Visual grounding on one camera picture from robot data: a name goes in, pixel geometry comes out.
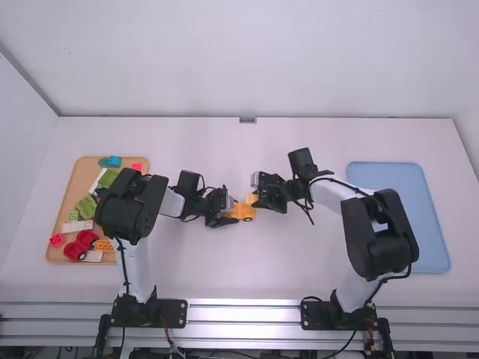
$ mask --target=blue mat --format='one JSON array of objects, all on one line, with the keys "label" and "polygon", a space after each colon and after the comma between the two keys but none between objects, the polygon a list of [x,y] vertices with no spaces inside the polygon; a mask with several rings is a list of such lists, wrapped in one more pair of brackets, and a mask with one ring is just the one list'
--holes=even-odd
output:
[{"label": "blue mat", "polygon": [[400,195],[419,245],[415,273],[445,273],[451,269],[448,249],[422,167],[412,162],[351,162],[348,182],[363,188],[392,188]]}]

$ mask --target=green lego brick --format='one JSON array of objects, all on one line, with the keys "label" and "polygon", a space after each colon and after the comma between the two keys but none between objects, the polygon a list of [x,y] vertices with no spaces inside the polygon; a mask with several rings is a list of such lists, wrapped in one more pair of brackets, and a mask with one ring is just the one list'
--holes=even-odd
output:
[{"label": "green lego brick", "polygon": [[79,213],[78,211],[68,212],[67,215],[67,222],[76,222],[79,220]]},{"label": "green lego brick", "polygon": [[106,170],[105,174],[103,174],[102,178],[98,180],[98,184],[105,188],[110,188],[113,181],[118,177],[118,173],[113,170]]},{"label": "green lego brick", "polygon": [[91,196],[87,196],[76,204],[76,208],[79,210],[81,217],[88,221],[95,215],[97,203]]}]

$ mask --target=red lego brick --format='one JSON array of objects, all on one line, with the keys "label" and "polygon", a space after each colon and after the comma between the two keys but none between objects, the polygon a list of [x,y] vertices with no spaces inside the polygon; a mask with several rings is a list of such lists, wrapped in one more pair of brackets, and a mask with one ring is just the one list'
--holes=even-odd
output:
[{"label": "red lego brick", "polygon": [[134,164],[132,164],[132,168],[134,170],[137,170],[137,171],[141,172],[141,162],[135,162]]},{"label": "red lego brick", "polygon": [[61,247],[64,242],[64,237],[60,233],[56,233],[52,238],[50,238],[50,243],[55,248]]}]

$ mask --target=toy car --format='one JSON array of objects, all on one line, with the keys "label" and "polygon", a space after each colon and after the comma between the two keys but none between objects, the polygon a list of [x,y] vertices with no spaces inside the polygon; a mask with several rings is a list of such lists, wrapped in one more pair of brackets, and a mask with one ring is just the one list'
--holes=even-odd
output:
[{"label": "toy car", "polygon": [[93,230],[82,230],[76,235],[74,242],[65,245],[63,254],[73,262],[79,262],[85,259],[86,252],[94,248],[97,241],[98,235]]},{"label": "toy car", "polygon": [[250,222],[256,218],[256,209],[251,206],[252,203],[257,201],[257,194],[248,194],[246,202],[235,202],[233,210],[226,212],[225,216],[228,218],[236,218],[241,221]]}]

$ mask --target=lego piece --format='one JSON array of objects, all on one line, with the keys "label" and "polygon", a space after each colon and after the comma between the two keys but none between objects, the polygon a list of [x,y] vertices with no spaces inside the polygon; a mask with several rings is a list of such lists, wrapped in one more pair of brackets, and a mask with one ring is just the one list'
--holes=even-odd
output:
[{"label": "lego piece", "polygon": [[73,262],[84,260],[87,256],[86,252],[82,250],[77,242],[71,242],[65,245],[65,248],[63,249],[63,255],[66,258],[70,258]]},{"label": "lego piece", "polygon": [[84,251],[94,248],[98,241],[98,235],[93,230],[82,230],[76,235],[76,240]]},{"label": "lego piece", "polygon": [[106,172],[106,168],[103,168],[100,171],[100,174],[95,179],[95,182],[93,182],[93,185],[91,185],[90,189],[88,190],[89,194],[93,194],[95,192],[95,189],[97,189],[97,187],[98,187],[98,181],[100,180],[100,178],[102,178],[102,176],[105,174],[105,172]]},{"label": "lego piece", "polygon": [[248,195],[246,196],[245,203],[251,205],[254,202],[257,202],[258,198],[259,198],[258,194],[248,193]]},{"label": "lego piece", "polygon": [[67,222],[76,222],[78,220],[79,220],[79,212],[78,211],[68,212]]},{"label": "lego piece", "polygon": [[117,177],[118,177],[118,172],[108,169],[103,174],[102,178],[98,180],[98,185],[101,185],[102,187],[105,187],[105,188],[110,188],[113,181],[115,181]]},{"label": "lego piece", "polygon": [[64,242],[64,237],[60,233],[56,233],[52,238],[50,238],[50,243],[55,248],[61,247]]},{"label": "lego piece", "polygon": [[99,263],[102,261],[103,252],[87,251],[83,262]]},{"label": "lego piece", "polygon": [[99,159],[98,165],[103,168],[119,168],[121,166],[121,157],[110,156]]},{"label": "lego piece", "polygon": [[95,215],[97,202],[91,196],[86,196],[76,204],[76,208],[83,219],[89,220]]},{"label": "lego piece", "polygon": [[137,171],[140,171],[140,172],[141,172],[142,167],[143,167],[143,165],[141,164],[141,162],[135,162],[134,164],[132,164],[132,168],[134,170],[137,170]]},{"label": "lego piece", "polygon": [[114,250],[112,242],[109,239],[99,239],[95,242],[95,251],[112,252]]},{"label": "lego piece", "polygon": [[72,233],[72,232],[79,232],[80,230],[92,230],[92,229],[93,229],[93,221],[77,221],[77,222],[63,223],[61,225],[62,233]]},{"label": "lego piece", "polygon": [[234,203],[233,210],[226,212],[225,217],[250,222],[256,218],[256,209],[248,203]]},{"label": "lego piece", "polygon": [[110,167],[120,167],[121,166],[121,157],[117,157],[117,156],[110,156],[109,160],[108,160],[108,165]]},{"label": "lego piece", "polygon": [[109,160],[108,157],[105,157],[104,159],[99,159],[98,160],[98,165],[100,167],[107,168],[108,167],[108,160]]}]

